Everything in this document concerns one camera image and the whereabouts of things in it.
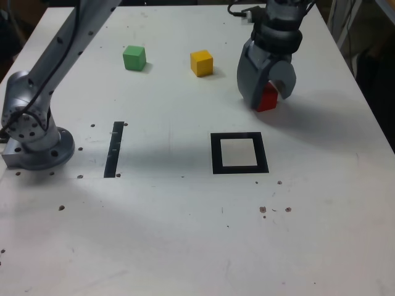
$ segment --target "gray robotic arm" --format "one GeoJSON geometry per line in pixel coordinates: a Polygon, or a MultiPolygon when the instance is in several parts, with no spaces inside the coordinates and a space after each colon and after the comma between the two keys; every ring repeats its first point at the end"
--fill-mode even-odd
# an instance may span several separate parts
{"type": "Polygon", "coordinates": [[[30,72],[13,74],[1,123],[10,135],[2,153],[8,167],[43,170],[66,162],[72,135],[55,125],[51,97],[121,0],[81,0],[30,72]]]}

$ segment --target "black tape strip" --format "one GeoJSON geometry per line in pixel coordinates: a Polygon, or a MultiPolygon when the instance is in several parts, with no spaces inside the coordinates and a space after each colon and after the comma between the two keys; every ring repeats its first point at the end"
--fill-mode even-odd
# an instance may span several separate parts
{"type": "Polygon", "coordinates": [[[124,124],[123,121],[114,122],[114,127],[112,128],[109,153],[107,155],[106,168],[104,169],[105,178],[115,178],[115,174],[117,172],[119,150],[121,148],[123,124],[124,124]]]}

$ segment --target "white table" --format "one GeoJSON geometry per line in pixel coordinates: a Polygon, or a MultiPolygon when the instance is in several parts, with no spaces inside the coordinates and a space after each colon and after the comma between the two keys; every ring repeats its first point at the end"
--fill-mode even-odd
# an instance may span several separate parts
{"type": "MultiPolygon", "coordinates": [[[[9,75],[69,12],[48,9],[9,75]]],[[[53,95],[83,151],[2,173],[0,295],[394,295],[395,156],[324,21],[314,7],[296,89],[261,115],[236,85],[251,30],[225,6],[114,12],[53,95]],[[146,46],[144,73],[124,69],[127,45],[146,46]],[[189,68],[201,49],[214,76],[189,68]],[[114,121],[122,176],[104,179],[114,121]],[[270,173],[213,175],[210,133],[244,131],[262,133],[270,173]]]]}

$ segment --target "cable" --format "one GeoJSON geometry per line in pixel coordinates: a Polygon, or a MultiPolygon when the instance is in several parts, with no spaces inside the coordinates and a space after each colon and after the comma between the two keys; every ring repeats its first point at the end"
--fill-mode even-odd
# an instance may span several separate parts
{"type": "Polygon", "coordinates": [[[311,8],[313,8],[313,6],[314,6],[314,4],[317,2],[317,0],[313,0],[311,3],[310,3],[310,6],[306,9],[306,14],[305,15],[307,15],[308,13],[309,13],[309,11],[311,10],[311,8]]]}
{"type": "Polygon", "coordinates": [[[76,1],[77,1],[77,3],[75,4],[75,21],[74,21],[73,33],[72,33],[70,42],[67,45],[67,48],[66,48],[63,56],[60,58],[60,60],[58,61],[58,63],[54,67],[54,69],[50,72],[48,77],[44,80],[43,84],[39,87],[39,89],[37,90],[37,93],[33,96],[33,98],[26,105],[26,107],[24,107],[21,111],[14,113],[13,116],[10,117],[10,119],[6,123],[6,125],[3,126],[3,128],[0,130],[0,138],[3,138],[4,137],[3,135],[6,134],[6,130],[13,123],[15,123],[24,113],[26,113],[29,110],[29,108],[37,101],[37,98],[39,97],[39,95],[41,94],[41,92],[43,91],[45,86],[48,84],[49,80],[52,78],[52,76],[54,76],[56,71],[58,71],[59,67],[62,65],[63,61],[66,59],[67,54],[69,53],[69,51],[70,51],[70,49],[71,49],[71,47],[73,45],[74,39],[75,39],[75,37],[77,35],[78,27],[79,27],[79,24],[80,24],[81,0],[76,0],[76,1]]]}
{"type": "Polygon", "coordinates": [[[233,6],[233,4],[235,4],[236,2],[242,2],[242,1],[244,1],[244,0],[239,0],[239,1],[237,1],[237,0],[230,0],[230,3],[228,5],[228,12],[229,12],[229,14],[233,15],[234,17],[246,17],[247,13],[245,13],[245,12],[233,12],[233,11],[230,10],[230,8],[233,6]]]}
{"type": "Polygon", "coordinates": [[[352,66],[352,57],[351,57],[351,34],[350,34],[350,23],[351,23],[351,12],[352,12],[352,9],[354,8],[354,5],[355,5],[355,3],[357,2],[357,0],[354,0],[354,1],[352,1],[352,0],[350,0],[350,10],[349,10],[349,13],[347,14],[347,16],[349,16],[349,21],[347,22],[347,37],[348,37],[348,56],[349,56],[349,59],[350,59],[350,67],[351,67],[351,73],[352,73],[352,75],[354,76],[355,75],[355,73],[354,73],[354,67],[352,66]]]}
{"type": "Polygon", "coordinates": [[[334,20],[335,20],[335,15],[336,15],[336,10],[338,9],[338,0],[335,0],[335,6],[333,8],[333,14],[331,18],[331,34],[333,35],[333,26],[334,26],[334,20]]]}

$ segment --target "cube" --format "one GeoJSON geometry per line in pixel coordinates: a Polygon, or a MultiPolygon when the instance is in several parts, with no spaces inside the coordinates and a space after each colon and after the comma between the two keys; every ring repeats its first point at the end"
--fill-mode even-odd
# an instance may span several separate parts
{"type": "Polygon", "coordinates": [[[142,46],[128,46],[123,52],[123,63],[127,70],[141,71],[146,62],[146,50],[142,46]]]}
{"type": "Polygon", "coordinates": [[[197,77],[211,75],[214,60],[208,51],[191,53],[191,69],[197,77]]]}

